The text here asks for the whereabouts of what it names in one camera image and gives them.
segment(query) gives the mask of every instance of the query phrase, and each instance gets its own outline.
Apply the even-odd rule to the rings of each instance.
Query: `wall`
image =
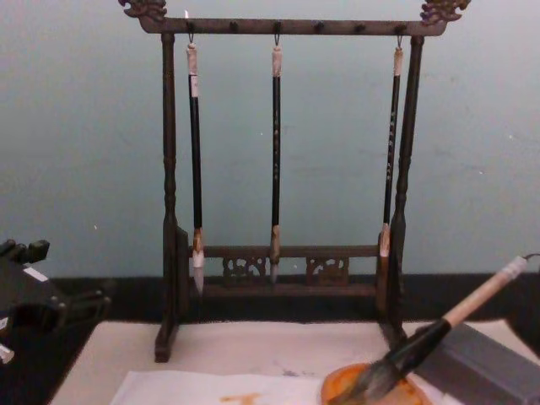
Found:
[[[419,19],[420,5],[170,0],[168,9],[192,17]],[[407,273],[493,272],[539,249],[536,6],[474,0],[444,36],[425,43]],[[2,19],[0,240],[47,238],[49,260],[38,268],[50,276],[161,274],[159,37],[144,34],[114,0],[8,2]],[[267,244],[273,38],[195,42],[205,242]],[[376,243],[396,40],[281,42],[282,242]],[[191,235],[186,44],[186,35],[177,37],[176,178],[177,212]],[[407,60],[407,42],[404,51]],[[297,265],[283,262],[282,271]],[[354,267],[371,273],[375,264]]]

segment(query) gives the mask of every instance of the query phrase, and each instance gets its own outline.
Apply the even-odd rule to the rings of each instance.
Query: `calligraphy brush rack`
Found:
[[[167,362],[181,319],[189,311],[190,298],[198,292],[189,276],[189,259],[193,247],[187,232],[178,226],[176,205],[176,108],[175,108],[175,35],[371,35],[411,38],[407,93],[402,121],[395,209],[391,221],[393,140],[395,138],[399,81],[394,78],[388,167],[386,170],[385,218],[383,230],[374,245],[367,246],[280,246],[275,240],[268,246],[205,246],[204,256],[223,259],[222,283],[204,287],[205,297],[272,297],[272,296],[348,296],[375,297],[379,323],[391,344],[405,334],[402,329],[400,304],[402,300],[402,255],[405,240],[405,202],[407,201],[408,172],[413,152],[414,123],[419,94],[420,64],[426,37],[445,32],[449,21],[461,17],[456,11],[465,9],[470,0],[428,0],[423,4],[420,21],[345,21],[307,19],[182,19],[165,17],[164,0],[119,0],[125,14],[137,18],[143,30],[161,36],[163,49],[163,146],[165,165],[165,219],[163,223],[163,266],[165,281],[165,311],[155,340],[155,360]],[[274,123],[274,148],[276,142]],[[194,152],[193,170],[200,174],[199,142]],[[273,176],[276,174],[274,155]],[[194,193],[194,206],[200,207],[200,197]],[[276,283],[267,275],[267,259],[274,264],[280,257],[305,258],[306,274],[303,283]],[[350,283],[348,262],[352,257],[376,257],[375,285]]]

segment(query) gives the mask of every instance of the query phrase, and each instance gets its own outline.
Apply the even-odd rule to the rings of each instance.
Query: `brush handle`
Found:
[[[443,318],[450,323],[451,327],[459,325],[487,300],[501,291],[510,281],[525,271],[526,268],[527,260],[520,256],[516,257],[505,268],[475,289],[466,299],[446,313]]]

